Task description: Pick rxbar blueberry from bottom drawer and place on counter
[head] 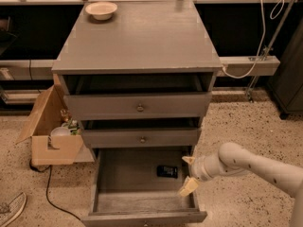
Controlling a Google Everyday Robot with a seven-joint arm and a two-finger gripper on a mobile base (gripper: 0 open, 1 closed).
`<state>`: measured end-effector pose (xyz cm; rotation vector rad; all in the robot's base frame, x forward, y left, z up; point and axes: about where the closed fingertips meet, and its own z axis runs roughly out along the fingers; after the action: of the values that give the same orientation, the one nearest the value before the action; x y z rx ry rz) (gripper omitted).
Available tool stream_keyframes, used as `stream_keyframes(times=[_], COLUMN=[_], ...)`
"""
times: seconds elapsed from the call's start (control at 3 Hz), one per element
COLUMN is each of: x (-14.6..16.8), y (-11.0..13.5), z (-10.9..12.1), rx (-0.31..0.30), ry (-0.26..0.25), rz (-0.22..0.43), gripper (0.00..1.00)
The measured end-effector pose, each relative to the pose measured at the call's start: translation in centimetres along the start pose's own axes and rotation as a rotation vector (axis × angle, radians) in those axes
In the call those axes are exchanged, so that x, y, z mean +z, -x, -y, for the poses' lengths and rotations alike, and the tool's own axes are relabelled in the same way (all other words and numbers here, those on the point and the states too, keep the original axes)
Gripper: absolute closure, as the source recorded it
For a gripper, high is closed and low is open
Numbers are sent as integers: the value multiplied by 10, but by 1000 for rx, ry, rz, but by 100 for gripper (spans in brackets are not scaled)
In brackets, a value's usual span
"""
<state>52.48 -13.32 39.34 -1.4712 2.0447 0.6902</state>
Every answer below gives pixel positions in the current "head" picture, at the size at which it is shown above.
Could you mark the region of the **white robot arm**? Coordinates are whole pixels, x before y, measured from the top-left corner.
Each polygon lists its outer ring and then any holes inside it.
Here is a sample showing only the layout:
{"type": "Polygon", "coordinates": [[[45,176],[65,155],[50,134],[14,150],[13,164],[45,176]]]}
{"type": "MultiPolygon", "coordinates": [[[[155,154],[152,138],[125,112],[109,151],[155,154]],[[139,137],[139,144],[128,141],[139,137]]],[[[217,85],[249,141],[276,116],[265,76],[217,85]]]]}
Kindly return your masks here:
{"type": "Polygon", "coordinates": [[[303,227],[303,168],[292,166],[250,152],[239,144],[228,142],[212,155],[187,157],[191,176],[186,177],[179,195],[186,197],[194,192],[199,183],[219,176],[238,176],[252,172],[264,181],[294,198],[290,227],[303,227]]]}

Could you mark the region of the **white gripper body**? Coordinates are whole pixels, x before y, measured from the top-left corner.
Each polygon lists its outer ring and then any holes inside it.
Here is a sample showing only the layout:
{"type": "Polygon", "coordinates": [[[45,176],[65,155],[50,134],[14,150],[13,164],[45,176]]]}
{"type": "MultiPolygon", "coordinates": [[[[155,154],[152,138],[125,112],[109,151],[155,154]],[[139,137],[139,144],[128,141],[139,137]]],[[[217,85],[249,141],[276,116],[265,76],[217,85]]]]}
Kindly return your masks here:
{"type": "Polygon", "coordinates": [[[190,169],[191,175],[198,181],[210,181],[220,175],[219,157],[216,154],[196,157],[190,169]]]}

